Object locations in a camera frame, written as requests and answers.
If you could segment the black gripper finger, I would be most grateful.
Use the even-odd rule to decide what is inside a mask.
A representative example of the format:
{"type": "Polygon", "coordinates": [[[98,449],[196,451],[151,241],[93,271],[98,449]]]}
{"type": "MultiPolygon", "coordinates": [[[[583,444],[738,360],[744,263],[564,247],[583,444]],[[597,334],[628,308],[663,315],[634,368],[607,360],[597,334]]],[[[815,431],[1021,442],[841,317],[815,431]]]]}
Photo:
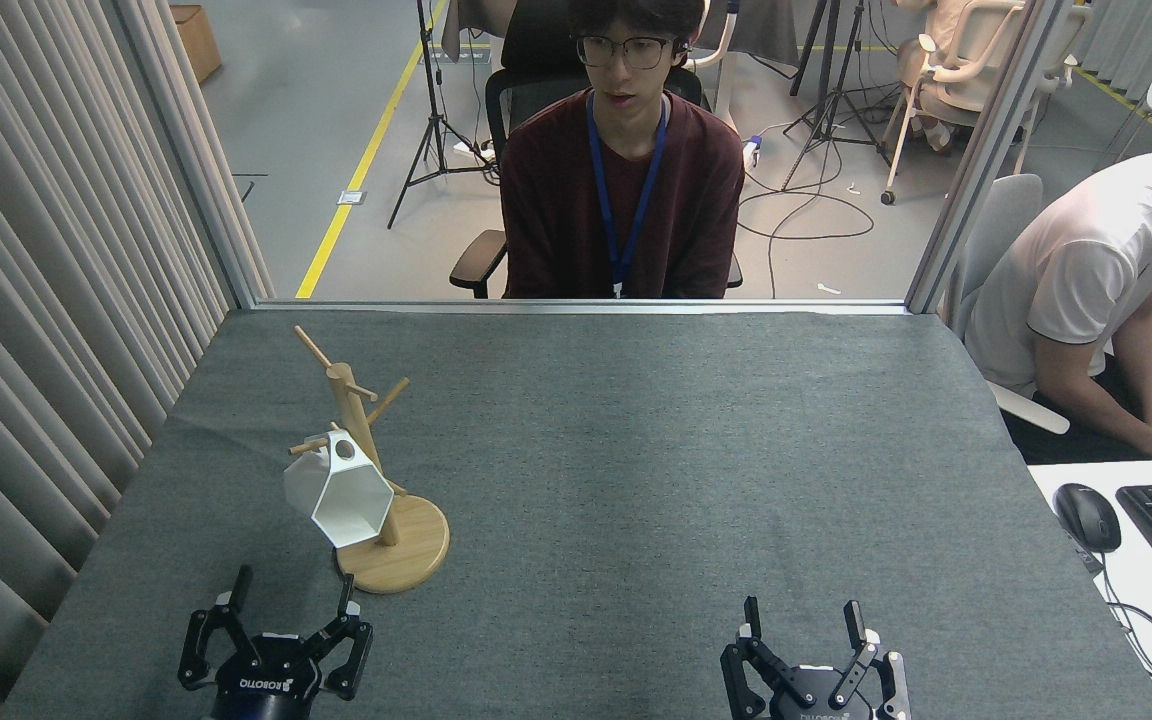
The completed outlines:
{"type": "Polygon", "coordinates": [[[867,670],[876,669],[882,689],[882,702],[874,711],[877,719],[911,719],[905,655],[896,650],[884,650],[881,637],[872,632],[861,617],[858,601],[846,602],[847,635],[852,647],[852,660],[841,670],[841,679],[829,692],[829,707],[844,710],[858,692],[861,680],[867,670]]]}
{"type": "Polygon", "coordinates": [[[218,628],[229,635],[238,660],[250,667],[257,666],[256,647],[241,624],[241,611],[252,578],[251,566],[242,564],[230,591],[220,593],[210,609],[195,611],[189,615],[179,660],[179,683],[187,691],[197,691],[206,684],[215,683],[211,679],[206,651],[211,634],[218,628]]]}
{"type": "Polygon", "coordinates": [[[790,669],[780,655],[761,642],[761,621],[756,597],[746,597],[742,611],[745,623],[741,626],[736,641],[727,644],[722,655],[719,655],[732,719],[756,719],[765,708],[771,708],[771,719],[786,719],[783,702],[791,685],[791,680],[788,679],[790,669]],[[746,673],[742,669],[744,664],[753,667],[755,673],[772,689],[771,705],[749,688],[746,673]]]}
{"type": "Polygon", "coordinates": [[[353,601],[355,577],[346,575],[335,616],[319,632],[311,634],[302,642],[301,659],[308,660],[314,670],[314,682],[306,691],[308,700],[314,700],[320,691],[335,694],[343,702],[353,702],[357,696],[369,652],[372,646],[372,626],[361,617],[361,602],[353,601]],[[351,641],[347,660],[325,676],[320,661],[329,655],[342,641],[351,641]]]}

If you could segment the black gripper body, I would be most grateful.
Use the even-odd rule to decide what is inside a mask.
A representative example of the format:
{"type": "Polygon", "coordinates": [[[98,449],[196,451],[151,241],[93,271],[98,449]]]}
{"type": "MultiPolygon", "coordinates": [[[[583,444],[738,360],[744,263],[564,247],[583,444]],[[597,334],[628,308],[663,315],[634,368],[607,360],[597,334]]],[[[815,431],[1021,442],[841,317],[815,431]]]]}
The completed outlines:
{"type": "Polygon", "coordinates": [[[302,655],[297,635],[256,635],[256,655],[236,653],[220,666],[212,719],[306,719],[320,692],[319,665],[302,655]]]}
{"type": "Polygon", "coordinates": [[[876,710],[859,691],[864,670],[799,665],[786,679],[767,682],[772,719],[877,719],[876,710]]]}

